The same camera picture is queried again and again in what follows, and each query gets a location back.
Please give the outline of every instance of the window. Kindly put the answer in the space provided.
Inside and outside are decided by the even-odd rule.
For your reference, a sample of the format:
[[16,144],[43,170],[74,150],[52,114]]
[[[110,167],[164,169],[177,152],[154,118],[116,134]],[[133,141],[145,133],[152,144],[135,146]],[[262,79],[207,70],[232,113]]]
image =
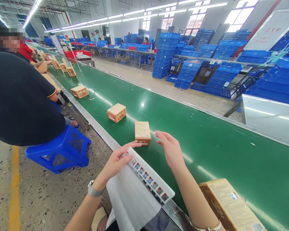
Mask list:
[[49,20],[49,18],[45,18],[45,17],[39,17],[42,25],[44,26],[45,30],[49,30],[49,29],[53,29],[52,24]]
[[211,0],[204,0],[204,1],[198,1],[195,3],[195,6],[203,6],[201,9],[194,10],[192,12],[192,15],[189,18],[189,21],[187,23],[187,27],[185,30],[184,35],[191,35],[196,36],[199,28],[201,27],[202,21],[205,18],[205,13],[207,10],[207,7],[205,5],[209,4]]
[[236,32],[240,30],[245,21],[248,19],[258,0],[240,0],[235,10],[232,10],[225,20],[229,24],[227,32]]
[[149,16],[150,14],[151,14],[151,11],[144,12],[144,15],[148,15],[148,17],[144,17],[142,21],[142,29],[144,30],[150,30],[150,19],[151,19],[151,17]]
[[173,23],[174,13],[169,13],[164,15],[162,29],[167,30]]

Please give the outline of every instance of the concrete floor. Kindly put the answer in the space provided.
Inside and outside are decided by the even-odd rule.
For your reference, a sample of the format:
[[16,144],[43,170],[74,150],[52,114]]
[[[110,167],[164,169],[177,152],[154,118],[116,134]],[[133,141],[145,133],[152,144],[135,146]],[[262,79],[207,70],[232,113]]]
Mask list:
[[[221,115],[233,105],[233,102],[227,99],[191,89],[175,88],[174,84],[166,82],[165,78],[161,80],[152,78],[152,73],[149,71],[94,59],[96,67],[103,71],[120,75],[122,79],[137,85],[154,89],[174,99],[181,99]],[[63,113],[67,111],[81,124],[85,124],[85,120],[72,108],[66,107]],[[237,112],[230,118],[241,121],[241,115]],[[85,135],[92,140],[87,152],[89,165],[85,168],[70,168],[59,175],[54,175],[28,160],[24,154],[26,148],[19,149],[21,231],[58,231],[63,230],[69,222],[86,195],[88,182],[97,177],[111,154],[110,148],[93,129]],[[10,145],[0,141],[0,231],[8,230],[9,213],[15,212],[9,211],[11,148]],[[101,204],[109,214],[111,204],[107,192],[104,193]]]

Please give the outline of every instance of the hand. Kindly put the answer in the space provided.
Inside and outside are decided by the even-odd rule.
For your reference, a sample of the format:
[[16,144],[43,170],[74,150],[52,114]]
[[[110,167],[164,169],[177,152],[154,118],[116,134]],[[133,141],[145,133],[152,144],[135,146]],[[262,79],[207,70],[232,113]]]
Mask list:
[[156,137],[161,141],[156,141],[163,146],[167,164],[172,171],[185,167],[182,151],[179,142],[170,134],[161,131],[155,131]]
[[103,190],[106,187],[107,182],[115,176],[120,170],[133,159],[132,155],[125,156],[122,159],[120,157],[127,151],[128,147],[140,147],[142,144],[137,143],[138,141],[133,141],[123,145],[121,148],[118,148],[113,151],[109,160],[107,161],[105,167],[102,169],[100,174],[97,176],[94,181],[92,188],[95,190]]

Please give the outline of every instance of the person's left hand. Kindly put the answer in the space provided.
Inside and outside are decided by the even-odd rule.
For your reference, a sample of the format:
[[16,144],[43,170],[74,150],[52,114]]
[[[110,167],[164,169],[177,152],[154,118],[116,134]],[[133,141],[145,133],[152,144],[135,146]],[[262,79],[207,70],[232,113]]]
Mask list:
[[133,141],[125,144],[124,146],[115,149],[111,154],[109,160],[107,161],[105,167],[102,169],[100,174],[94,181],[92,188],[94,190],[100,191],[106,187],[107,182],[115,176],[120,170],[133,159],[132,155],[125,156],[122,159],[121,156],[127,151],[128,147],[140,147],[142,144],[137,141]]

